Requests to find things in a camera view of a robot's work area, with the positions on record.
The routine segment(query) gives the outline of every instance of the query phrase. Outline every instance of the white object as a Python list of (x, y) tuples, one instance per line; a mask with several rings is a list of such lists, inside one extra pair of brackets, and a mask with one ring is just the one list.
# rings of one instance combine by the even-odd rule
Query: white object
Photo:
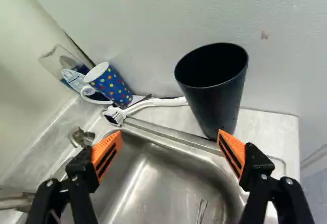
[(159, 99), (152, 98), (149, 100), (141, 101), (135, 105), (132, 105), (126, 109), (120, 109), (119, 107), (108, 107), (108, 110), (102, 112), (103, 115), (110, 116), (115, 120), (115, 123), (112, 122), (113, 125), (120, 127), (126, 117), (138, 110), (141, 110), (145, 107), (150, 106), (181, 106), (188, 105), (188, 102), (184, 96), (174, 98), (174, 99)]
[[(86, 85), (83, 81), (85, 76), (79, 72), (70, 69), (63, 69), (61, 70), (61, 75), (76, 92), (80, 92)], [(85, 95), (93, 95), (95, 92), (96, 90), (94, 88), (84, 90)]]
[(80, 94), (81, 94), (81, 97), (83, 98), (83, 100), (86, 100), (87, 102), (90, 102), (93, 104), (98, 104), (98, 105), (112, 105), (113, 104), (113, 102), (111, 100), (101, 101), (101, 100), (90, 99), (89, 97), (87, 97), (87, 93), (89, 93), (91, 90), (96, 91), (95, 88), (93, 88), (89, 84), (82, 87)]
[(84, 77), (84, 82), (92, 82), (99, 78), (109, 68), (108, 62), (102, 62), (93, 67)]
[(113, 102), (111, 100), (108, 101), (100, 101), (100, 100), (93, 100), (87, 97), (88, 93), (91, 91), (96, 92), (96, 89), (89, 85), (89, 82), (92, 82), (99, 78), (109, 67), (108, 62), (103, 62), (92, 68), (84, 77), (83, 81), (86, 83), (80, 91), (82, 98), (90, 103), (99, 104), (99, 105), (111, 105)]

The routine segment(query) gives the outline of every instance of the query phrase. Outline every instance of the white wall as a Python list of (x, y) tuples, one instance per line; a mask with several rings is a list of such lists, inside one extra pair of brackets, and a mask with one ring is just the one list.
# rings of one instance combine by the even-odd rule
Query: white wall
[(0, 0), (0, 173), (74, 95), (38, 63), (56, 44), (74, 51), (35, 0)]
[(300, 116), (302, 158), (327, 139), (327, 0), (38, 1), (95, 62), (110, 60), (139, 94), (180, 94), (173, 69), (185, 53), (238, 43), (250, 56), (242, 105)]

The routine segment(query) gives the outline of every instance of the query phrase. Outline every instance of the blue mug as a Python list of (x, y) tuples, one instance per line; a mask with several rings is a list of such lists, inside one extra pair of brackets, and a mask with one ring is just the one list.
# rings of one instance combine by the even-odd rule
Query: blue mug
[(133, 95), (122, 77), (108, 62), (100, 63), (92, 68), (85, 75), (84, 82), (119, 106), (126, 106), (133, 100)]

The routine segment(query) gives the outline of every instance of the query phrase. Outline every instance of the black plastic cup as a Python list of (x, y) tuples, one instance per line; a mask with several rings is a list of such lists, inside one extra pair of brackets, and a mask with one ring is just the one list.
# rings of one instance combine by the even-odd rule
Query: black plastic cup
[(233, 134), (248, 66), (246, 51), (232, 43), (214, 43), (186, 54), (175, 78), (204, 134), (217, 139), (218, 129)]

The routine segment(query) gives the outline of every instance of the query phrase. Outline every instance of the mug handle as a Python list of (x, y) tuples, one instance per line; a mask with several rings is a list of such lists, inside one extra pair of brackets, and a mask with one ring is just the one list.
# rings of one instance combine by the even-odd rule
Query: mug handle
[(94, 89), (92, 86), (90, 85), (85, 85), (82, 87), (81, 91), (80, 91), (80, 94), (83, 98), (83, 100), (86, 100), (87, 102), (90, 102), (90, 103), (93, 103), (93, 104), (98, 104), (98, 105), (111, 105), (113, 102), (111, 100), (108, 100), (108, 101), (100, 101), (100, 100), (93, 100), (93, 99), (90, 99), (89, 97), (86, 96), (85, 94), (85, 90), (87, 89)]

